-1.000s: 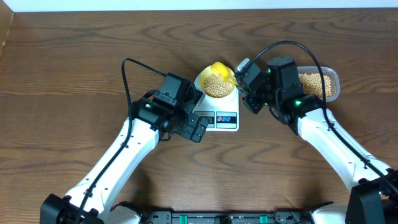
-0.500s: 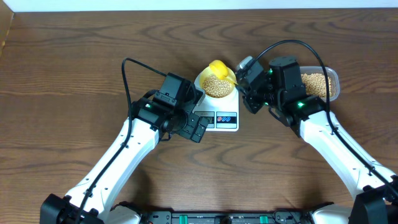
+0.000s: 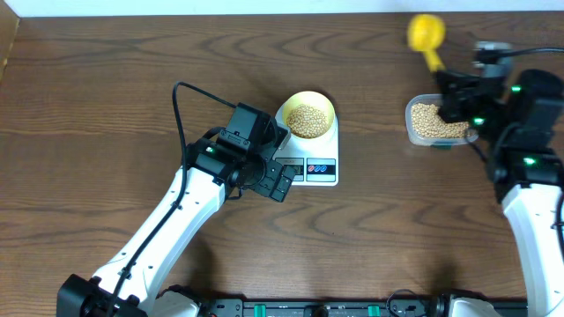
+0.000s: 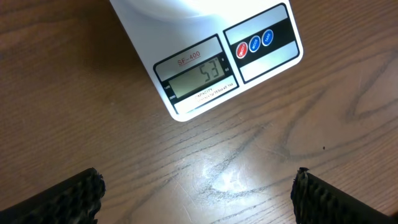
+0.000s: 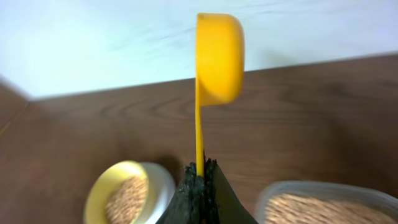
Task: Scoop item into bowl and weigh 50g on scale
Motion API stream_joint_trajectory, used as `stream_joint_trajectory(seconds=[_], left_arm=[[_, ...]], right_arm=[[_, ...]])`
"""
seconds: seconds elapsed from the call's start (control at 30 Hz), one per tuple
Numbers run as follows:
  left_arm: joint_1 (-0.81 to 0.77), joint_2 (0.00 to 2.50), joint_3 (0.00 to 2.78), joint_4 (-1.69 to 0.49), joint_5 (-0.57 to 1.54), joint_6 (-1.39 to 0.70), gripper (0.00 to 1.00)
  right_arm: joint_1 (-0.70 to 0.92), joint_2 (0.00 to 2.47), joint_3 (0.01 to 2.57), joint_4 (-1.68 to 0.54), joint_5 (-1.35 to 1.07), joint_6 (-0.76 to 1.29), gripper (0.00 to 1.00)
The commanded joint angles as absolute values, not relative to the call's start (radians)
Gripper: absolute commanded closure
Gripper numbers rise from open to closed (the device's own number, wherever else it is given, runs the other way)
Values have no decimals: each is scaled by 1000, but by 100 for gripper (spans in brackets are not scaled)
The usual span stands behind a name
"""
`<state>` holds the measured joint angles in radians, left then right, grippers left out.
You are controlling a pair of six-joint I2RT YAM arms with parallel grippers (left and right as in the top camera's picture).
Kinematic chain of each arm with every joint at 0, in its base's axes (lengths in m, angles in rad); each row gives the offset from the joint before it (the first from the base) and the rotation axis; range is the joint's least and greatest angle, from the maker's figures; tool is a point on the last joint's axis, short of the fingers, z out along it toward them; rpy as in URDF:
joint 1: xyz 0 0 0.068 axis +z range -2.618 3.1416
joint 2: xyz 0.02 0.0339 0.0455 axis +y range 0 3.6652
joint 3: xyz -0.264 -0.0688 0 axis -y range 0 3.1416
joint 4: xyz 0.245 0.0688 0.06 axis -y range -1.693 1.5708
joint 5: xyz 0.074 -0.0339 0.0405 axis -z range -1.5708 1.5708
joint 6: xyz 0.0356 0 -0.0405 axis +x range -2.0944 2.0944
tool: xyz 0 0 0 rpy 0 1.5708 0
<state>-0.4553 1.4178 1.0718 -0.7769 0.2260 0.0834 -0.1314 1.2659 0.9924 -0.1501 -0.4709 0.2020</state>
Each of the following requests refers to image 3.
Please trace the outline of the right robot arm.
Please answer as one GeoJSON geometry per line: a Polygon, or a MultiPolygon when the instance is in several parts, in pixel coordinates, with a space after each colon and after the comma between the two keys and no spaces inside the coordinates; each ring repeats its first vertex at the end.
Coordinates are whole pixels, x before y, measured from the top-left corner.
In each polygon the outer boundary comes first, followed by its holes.
{"type": "Polygon", "coordinates": [[[530,316],[563,314],[563,162],[551,148],[563,83],[525,70],[501,100],[505,77],[439,70],[439,116],[468,122],[488,143],[488,179],[514,234],[530,316]]]}

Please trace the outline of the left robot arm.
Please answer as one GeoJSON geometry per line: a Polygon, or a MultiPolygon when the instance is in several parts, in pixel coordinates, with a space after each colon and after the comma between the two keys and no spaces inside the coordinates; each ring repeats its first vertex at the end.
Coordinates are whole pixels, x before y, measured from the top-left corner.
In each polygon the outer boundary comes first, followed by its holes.
{"type": "Polygon", "coordinates": [[[235,189],[283,202],[295,171],[275,161],[290,129],[239,104],[226,127],[187,144],[167,193],[129,242],[90,279],[71,275],[57,293],[59,316],[196,316],[201,300],[163,291],[171,268],[235,189]]]}

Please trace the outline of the yellow measuring scoop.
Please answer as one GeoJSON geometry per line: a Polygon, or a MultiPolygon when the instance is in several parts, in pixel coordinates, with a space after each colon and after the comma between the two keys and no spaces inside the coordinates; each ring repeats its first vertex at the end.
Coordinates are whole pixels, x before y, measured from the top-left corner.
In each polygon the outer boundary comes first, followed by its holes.
{"type": "Polygon", "coordinates": [[[437,53],[446,35],[444,21],[432,14],[415,15],[407,28],[407,42],[411,50],[420,52],[431,72],[444,70],[445,66],[437,53]]]}

